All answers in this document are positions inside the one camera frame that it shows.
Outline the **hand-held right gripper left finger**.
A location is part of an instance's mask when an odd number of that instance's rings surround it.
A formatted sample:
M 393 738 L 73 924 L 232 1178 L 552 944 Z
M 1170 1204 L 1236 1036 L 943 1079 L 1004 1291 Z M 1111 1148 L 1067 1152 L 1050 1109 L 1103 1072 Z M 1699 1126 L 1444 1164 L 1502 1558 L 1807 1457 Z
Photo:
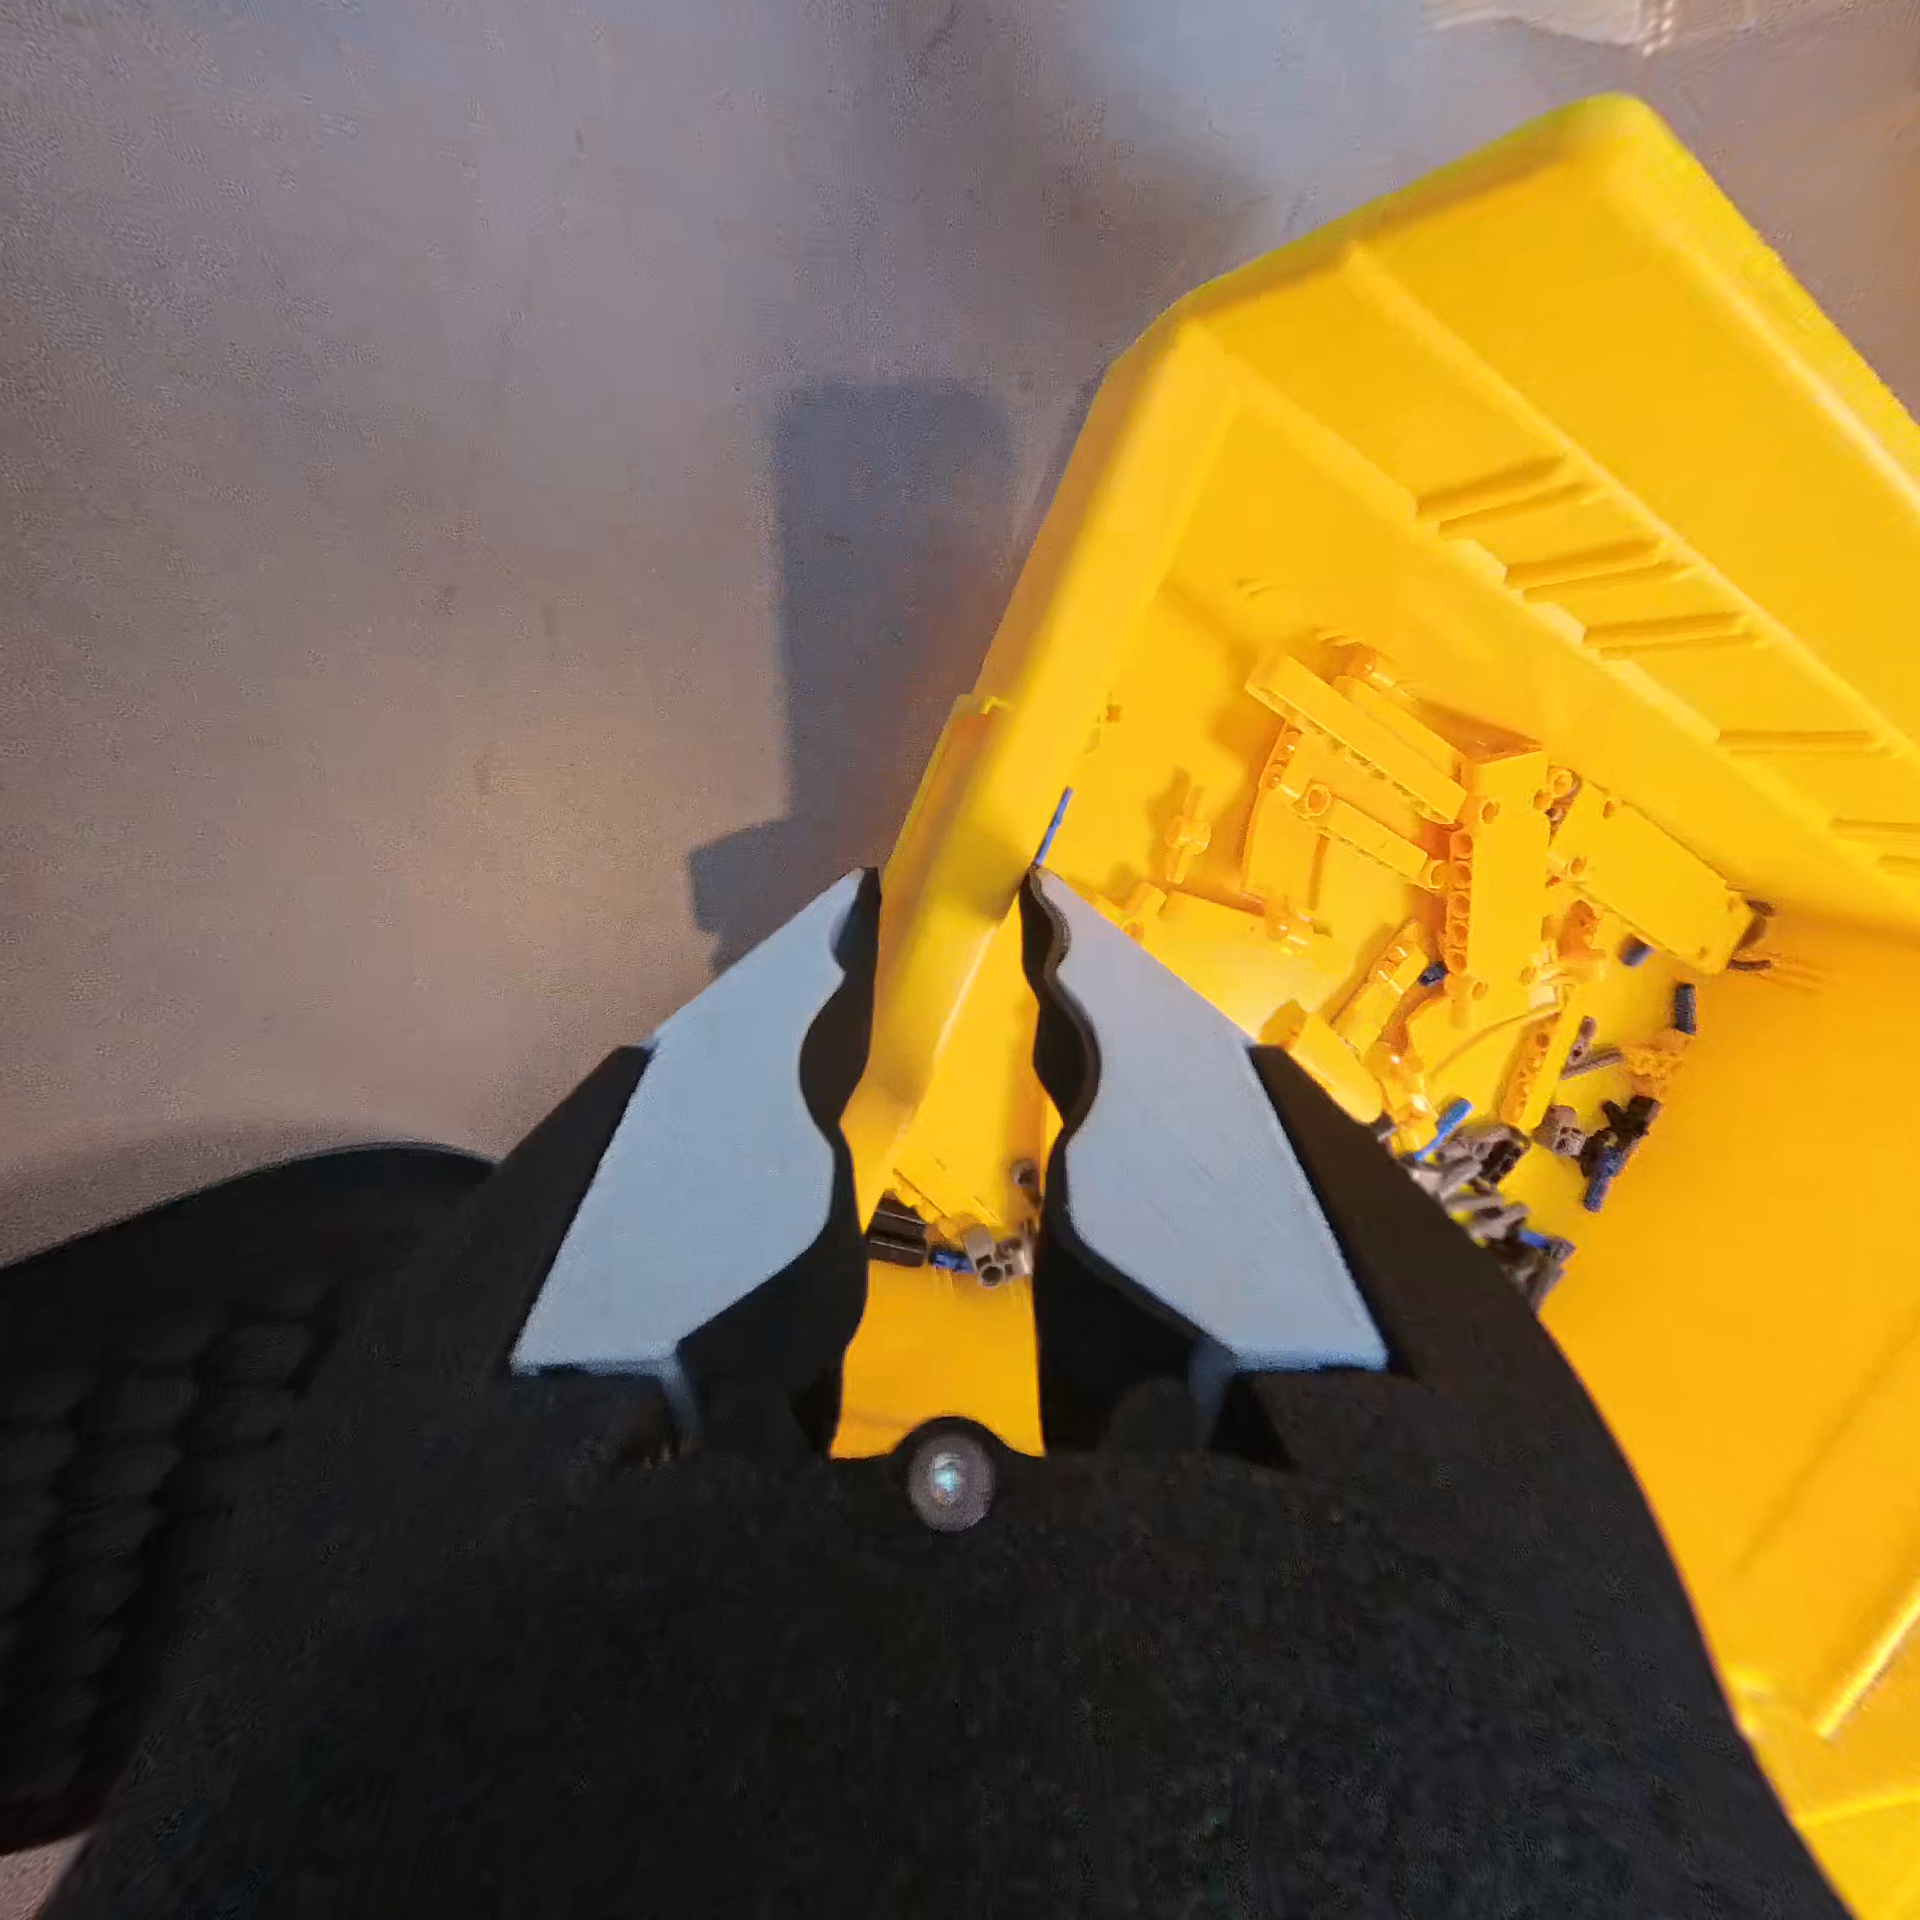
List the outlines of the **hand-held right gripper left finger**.
M 869 1062 L 878 873 L 849 873 L 640 1044 L 510 1366 L 797 1397 L 869 1300 L 845 1106 Z

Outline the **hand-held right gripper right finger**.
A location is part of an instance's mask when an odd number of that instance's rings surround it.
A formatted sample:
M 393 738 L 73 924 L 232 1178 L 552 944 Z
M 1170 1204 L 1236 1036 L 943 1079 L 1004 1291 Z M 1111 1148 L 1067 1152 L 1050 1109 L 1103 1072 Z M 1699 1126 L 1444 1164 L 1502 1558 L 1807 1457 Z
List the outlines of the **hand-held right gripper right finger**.
M 1255 1041 L 1062 874 L 1022 879 L 1033 1069 L 1057 1132 L 1033 1275 L 1041 1408 L 1174 1380 L 1387 1371 L 1390 1348 Z

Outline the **pile of toy bricks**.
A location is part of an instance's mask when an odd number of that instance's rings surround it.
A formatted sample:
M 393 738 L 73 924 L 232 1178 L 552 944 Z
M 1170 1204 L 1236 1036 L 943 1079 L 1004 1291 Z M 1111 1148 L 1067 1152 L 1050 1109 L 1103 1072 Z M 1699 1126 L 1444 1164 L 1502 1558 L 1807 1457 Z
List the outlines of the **pile of toy bricks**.
M 1764 1308 L 1825 1236 L 1842 1114 L 1825 963 L 1767 930 L 1842 918 L 1914 821 L 1914 755 L 1755 619 L 1528 638 L 1467 685 L 1346 633 L 1255 646 L 1194 614 L 990 646 L 885 880 L 877 1059 L 845 1122 L 869 1204 L 963 1239 L 1038 1213 L 1062 1128 L 1020 980 L 1022 854 L 1064 813 L 1067 886 L 1390 1148 L 1452 1115 L 1519 1141 L 1479 1236 L 1599 1224 L 1590 1292 Z

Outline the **yellow bin with bricks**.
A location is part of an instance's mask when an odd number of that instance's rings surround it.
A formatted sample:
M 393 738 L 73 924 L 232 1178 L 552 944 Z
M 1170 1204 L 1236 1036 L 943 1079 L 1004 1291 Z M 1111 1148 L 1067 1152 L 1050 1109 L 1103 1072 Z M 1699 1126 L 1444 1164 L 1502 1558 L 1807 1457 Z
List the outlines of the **yellow bin with bricks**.
M 1812 653 L 1918 763 L 1918 423 L 1640 100 L 1562 109 L 1177 304 L 1103 380 L 1001 631 L 1194 614 L 1346 633 L 1467 685 L 1528 638 L 1739 618 Z M 1479 1236 L 1640 1473 L 1744 1734 L 1858 1918 L 1918 1918 L 1918 794 L 1825 963 L 1830 1229 L 1764 1308 L 1588 1283 L 1605 1219 Z M 837 1446 L 933 1409 L 1037 1442 L 1037 1334 L 948 1273 L 877 1280 Z

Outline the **grey desk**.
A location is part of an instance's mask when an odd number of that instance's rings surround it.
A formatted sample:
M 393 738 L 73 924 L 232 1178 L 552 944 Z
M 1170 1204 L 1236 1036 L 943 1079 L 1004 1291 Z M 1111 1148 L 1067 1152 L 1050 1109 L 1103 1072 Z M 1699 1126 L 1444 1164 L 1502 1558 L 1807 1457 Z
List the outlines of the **grey desk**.
M 5 1379 L 878 865 L 1149 320 L 1599 90 L 1918 406 L 1918 4 L 5 4 Z

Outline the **black wrist rest pad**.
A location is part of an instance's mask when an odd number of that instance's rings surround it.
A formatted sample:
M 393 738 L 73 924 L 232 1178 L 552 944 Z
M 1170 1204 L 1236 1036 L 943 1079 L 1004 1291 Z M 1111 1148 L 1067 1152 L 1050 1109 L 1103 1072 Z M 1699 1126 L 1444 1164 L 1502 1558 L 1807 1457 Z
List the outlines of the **black wrist rest pad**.
M 6 1854 L 94 1822 L 353 1308 L 491 1175 L 326 1148 L 5 1268 Z

